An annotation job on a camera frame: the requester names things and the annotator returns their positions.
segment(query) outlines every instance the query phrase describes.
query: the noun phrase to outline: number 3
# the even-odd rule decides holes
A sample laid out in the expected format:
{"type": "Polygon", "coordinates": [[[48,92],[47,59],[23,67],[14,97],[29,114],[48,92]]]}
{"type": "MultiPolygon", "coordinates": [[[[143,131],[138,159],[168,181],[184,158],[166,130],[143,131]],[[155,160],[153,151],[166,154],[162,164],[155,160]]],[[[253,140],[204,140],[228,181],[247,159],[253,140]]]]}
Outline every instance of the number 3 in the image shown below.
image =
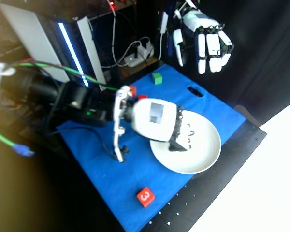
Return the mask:
{"type": "Polygon", "coordinates": [[[144,195],[143,194],[141,195],[141,200],[145,202],[149,197],[150,197],[150,194],[149,192],[146,191],[144,192],[144,195]]]}

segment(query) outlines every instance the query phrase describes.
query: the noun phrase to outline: blue tablecloth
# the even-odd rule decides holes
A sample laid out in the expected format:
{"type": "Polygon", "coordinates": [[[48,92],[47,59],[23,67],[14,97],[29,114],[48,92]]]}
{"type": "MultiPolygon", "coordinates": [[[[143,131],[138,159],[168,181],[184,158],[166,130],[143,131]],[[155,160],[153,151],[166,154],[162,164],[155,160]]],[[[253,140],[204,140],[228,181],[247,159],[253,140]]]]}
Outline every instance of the blue tablecloth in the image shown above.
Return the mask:
{"type": "MultiPolygon", "coordinates": [[[[147,75],[133,84],[137,86],[138,93],[176,103],[185,110],[205,116],[217,128],[222,143],[225,143],[245,121],[239,113],[174,68],[163,65],[155,72],[162,74],[163,83],[154,85],[151,75],[147,75]],[[204,96],[195,96],[187,90],[189,86],[198,88],[204,96]]],[[[75,125],[77,124],[74,122],[66,122],[59,129],[75,125]]],[[[130,124],[124,126],[126,133],[120,138],[120,143],[130,150],[126,154],[125,163],[118,163],[107,156],[96,136],[90,131],[73,130],[62,133],[62,136],[123,228],[128,232],[136,232],[145,226],[193,175],[178,174],[165,168],[154,157],[149,140],[136,134],[130,124]],[[147,208],[143,208],[136,198],[137,193],[145,187],[149,187],[156,197],[147,208]]],[[[96,128],[96,131],[111,150],[113,123],[104,128],[96,128]]]]}

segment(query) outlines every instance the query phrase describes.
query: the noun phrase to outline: blue connector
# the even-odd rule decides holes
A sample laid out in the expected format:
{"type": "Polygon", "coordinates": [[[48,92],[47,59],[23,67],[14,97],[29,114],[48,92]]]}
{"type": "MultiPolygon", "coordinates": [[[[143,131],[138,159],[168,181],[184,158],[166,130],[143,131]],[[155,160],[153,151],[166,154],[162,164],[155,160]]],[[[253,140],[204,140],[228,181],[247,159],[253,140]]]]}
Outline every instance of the blue connector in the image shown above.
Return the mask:
{"type": "Polygon", "coordinates": [[[30,151],[30,147],[28,147],[28,146],[21,145],[21,144],[15,144],[14,146],[12,146],[12,148],[19,155],[27,156],[27,157],[34,156],[34,152],[30,151]]]}

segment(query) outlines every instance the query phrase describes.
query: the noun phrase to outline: green cube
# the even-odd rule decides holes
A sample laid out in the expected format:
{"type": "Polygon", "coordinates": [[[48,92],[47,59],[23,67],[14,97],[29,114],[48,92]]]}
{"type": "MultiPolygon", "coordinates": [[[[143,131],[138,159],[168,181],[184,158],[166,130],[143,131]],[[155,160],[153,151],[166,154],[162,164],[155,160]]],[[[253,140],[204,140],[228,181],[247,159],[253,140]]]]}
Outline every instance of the green cube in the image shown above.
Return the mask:
{"type": "Polygon", "coordinates": [[[162,84],[162,76],[159,72],[153,73],[152,78],[155,85],[162,84]]]}

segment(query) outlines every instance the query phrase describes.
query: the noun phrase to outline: white plate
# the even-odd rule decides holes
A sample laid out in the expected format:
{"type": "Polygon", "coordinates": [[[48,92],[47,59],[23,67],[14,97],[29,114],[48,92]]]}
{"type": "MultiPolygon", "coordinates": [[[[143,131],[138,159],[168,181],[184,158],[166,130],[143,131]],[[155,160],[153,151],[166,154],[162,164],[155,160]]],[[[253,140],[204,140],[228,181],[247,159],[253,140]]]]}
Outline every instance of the white plate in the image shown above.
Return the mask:
{"type": "Polygon", "coordinates": [[[221,139],[215,126],[200,114],[183,111],[182,123],[195,131],[188,151],[169,151],[169,142],[150,141],[151,150],[166,168],[182,174],[195,174],[209,169],[221,151],[221,139]]]}

